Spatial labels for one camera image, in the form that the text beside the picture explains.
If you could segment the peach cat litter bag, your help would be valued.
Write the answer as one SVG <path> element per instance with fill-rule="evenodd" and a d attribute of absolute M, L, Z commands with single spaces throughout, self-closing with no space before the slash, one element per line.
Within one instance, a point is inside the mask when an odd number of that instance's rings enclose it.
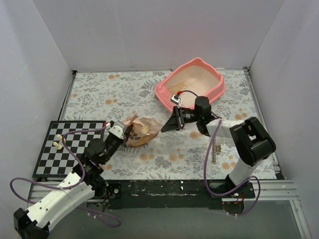
<path fill-rule="evenodd" d="M 134 114 L 132 117 L 127 117 L 124 120 L 124 124 L 132 126 L 129 138 L 126 142 L 126 145 L 131 147 L 138 147 L 148 143 L 159 134 L 162 128 L 162 125 L 154 118 L 140 118 L 137 114 Z"/>

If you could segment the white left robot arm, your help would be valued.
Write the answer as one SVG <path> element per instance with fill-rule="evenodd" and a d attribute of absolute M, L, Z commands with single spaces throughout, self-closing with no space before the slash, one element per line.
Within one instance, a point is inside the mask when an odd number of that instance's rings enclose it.
<path fill-rule="evenodd" d="M 106 140 L 95 138 L 88 143 L 80 162 L 67 177 L 44 198 L 27 209 L 13 214 L 14 228 L 22 239 L 46 239 L 56 224 L 88 199 L 101 199 L 109 193 L 101 176 L 106 164 L 126 142 L 124 136 L 110 133 Z"/>

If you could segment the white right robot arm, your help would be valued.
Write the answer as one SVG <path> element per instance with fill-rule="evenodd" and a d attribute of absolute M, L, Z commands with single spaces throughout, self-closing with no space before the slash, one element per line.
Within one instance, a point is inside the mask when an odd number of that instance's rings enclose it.
<path fill-rule="evenodd" d="M 215 197 L 239 197 L 244 191 L 243 185 L 252 179 L 252 173 L 261 161 L 276 151 L 274 141 L 256 117 L 246 120 L 222 120 L 212 112 L 207 97 L 196 97 L 194 108 L 189 109 L 181 106 L 179 95 L 177 93 L 171 98 L 175 106 L 161 132 L 181 130 L 187 123 L 196 123 L 198 131 L 212 141 L 217 136 L 232 139 L 239 155 L 236 166 L 226 176 L 225 182 L 217 188 L 212 189 L 208 182 L 204 184 L 207 191 Z"/>

